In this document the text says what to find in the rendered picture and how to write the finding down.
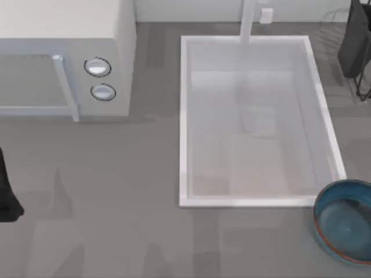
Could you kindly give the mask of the small microwave knob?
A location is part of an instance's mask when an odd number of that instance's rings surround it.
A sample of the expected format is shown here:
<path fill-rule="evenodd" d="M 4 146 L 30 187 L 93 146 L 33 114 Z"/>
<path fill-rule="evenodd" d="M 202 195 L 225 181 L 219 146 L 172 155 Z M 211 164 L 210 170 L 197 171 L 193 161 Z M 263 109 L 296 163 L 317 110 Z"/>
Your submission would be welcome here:
<path fill-rule="evenodd" d="M 111 101 L 117 95 L 116 90 L 105 83 L 92 86 L 90 88 L 90 94 L 98 101 Z"/>

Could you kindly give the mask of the tall white tap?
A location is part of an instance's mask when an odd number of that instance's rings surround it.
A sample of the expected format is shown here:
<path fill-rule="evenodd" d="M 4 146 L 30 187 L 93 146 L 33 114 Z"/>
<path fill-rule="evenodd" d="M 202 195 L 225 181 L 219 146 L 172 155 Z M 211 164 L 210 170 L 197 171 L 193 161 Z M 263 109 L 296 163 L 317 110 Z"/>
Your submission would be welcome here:
<path fill-rule="evenodd" d="M 241 45 L 247 45 L 249 43 L 256 3 L 257 0 L 242 1 L 242 17 L 239 35 L 239 41 Z"/>

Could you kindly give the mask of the pale microwave oven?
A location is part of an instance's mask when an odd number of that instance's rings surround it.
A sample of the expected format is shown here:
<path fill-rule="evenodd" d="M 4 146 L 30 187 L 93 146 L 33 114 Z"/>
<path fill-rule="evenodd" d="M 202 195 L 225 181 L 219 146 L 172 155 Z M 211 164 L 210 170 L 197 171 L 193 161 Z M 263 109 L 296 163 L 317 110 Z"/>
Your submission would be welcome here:
<path fill-rule="evenodd" d="M 0 54 L 62 55 L 80 120 L 129 115 L 136 39 L 133 0 L 0 0 Z M 110 63 L 109 75 L 85 71 L 94 57 Z M 90 94 L 102 83 L 116 90 L 113 100 Z"/>

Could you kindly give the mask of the blue bowl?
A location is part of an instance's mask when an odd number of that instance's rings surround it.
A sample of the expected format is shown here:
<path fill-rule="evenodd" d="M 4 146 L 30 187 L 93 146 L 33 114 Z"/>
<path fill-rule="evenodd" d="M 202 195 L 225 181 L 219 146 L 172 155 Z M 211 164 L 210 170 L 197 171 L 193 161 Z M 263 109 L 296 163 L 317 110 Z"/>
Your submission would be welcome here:
<path fill-rule="evenodd" d="M 313 208 L 315 235 L 334 259 L 371 266 L 371 182 L 338 180 L 325 186 Z"/>

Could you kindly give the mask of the microwave oven door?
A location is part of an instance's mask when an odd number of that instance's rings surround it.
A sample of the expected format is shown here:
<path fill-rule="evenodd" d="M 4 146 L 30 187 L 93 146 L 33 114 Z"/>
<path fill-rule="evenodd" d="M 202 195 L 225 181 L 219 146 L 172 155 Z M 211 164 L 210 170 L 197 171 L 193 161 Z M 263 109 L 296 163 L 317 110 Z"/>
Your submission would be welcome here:
<path fill-rule="evenodd" d="M 0 117 L 72 117 L 52 55 L 0 54 Z"/>

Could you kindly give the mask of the large microwave knob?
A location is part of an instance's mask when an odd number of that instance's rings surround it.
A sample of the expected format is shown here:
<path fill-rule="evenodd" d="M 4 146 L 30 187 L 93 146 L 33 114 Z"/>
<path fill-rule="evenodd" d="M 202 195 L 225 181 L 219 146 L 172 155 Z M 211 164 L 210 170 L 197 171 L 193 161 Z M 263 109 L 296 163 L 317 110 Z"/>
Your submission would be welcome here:
<path fill-rule="evenodd" d="M 110 63 L 101 57 L 85 60 L 83 67 L 89 75 L 97 78 L 109 75 L 112 70 Z"/>

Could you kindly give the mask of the white sink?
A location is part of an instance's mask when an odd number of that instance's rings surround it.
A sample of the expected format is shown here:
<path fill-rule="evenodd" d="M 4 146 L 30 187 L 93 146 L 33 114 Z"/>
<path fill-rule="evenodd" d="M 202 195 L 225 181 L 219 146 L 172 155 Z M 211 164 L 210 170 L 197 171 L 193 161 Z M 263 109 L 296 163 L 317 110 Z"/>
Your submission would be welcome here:
<path fill-rule="evenodd" d="M 180 207 L 311 207 L 346 170 L 306 35 L 182 36 Z"/>

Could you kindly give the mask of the white wall socket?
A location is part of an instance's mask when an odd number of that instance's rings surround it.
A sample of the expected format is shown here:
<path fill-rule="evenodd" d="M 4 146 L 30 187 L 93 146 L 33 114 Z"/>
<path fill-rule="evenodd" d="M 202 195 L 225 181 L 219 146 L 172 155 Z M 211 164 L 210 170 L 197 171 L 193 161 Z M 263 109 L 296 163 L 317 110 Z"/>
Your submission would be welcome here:
<path fill-rule="evenodd" d="M 271 24 L 273 21 L 274 9 L 262 8 L 260 13 L 260 24 Z"/>

